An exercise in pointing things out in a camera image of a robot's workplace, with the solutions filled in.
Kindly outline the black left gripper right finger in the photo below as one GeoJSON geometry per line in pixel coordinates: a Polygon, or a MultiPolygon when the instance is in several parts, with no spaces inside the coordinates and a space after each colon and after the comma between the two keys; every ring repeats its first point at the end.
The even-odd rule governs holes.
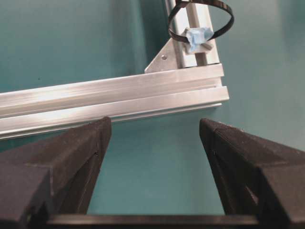
{"type": "Polygon", "coordinates": [[[262,226],[305,226],[305,153],[203,118],[199,135],[224,212],[262,226]]]}

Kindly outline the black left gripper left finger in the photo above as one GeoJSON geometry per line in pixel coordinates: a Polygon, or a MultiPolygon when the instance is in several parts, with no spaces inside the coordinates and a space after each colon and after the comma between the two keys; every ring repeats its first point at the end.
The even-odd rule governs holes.
{"type": "Polygon", "coordinates": [[[112,135],[111,119],[4,151],[0,226],[28,229],[52,214],[87,212],[112,135]]]}

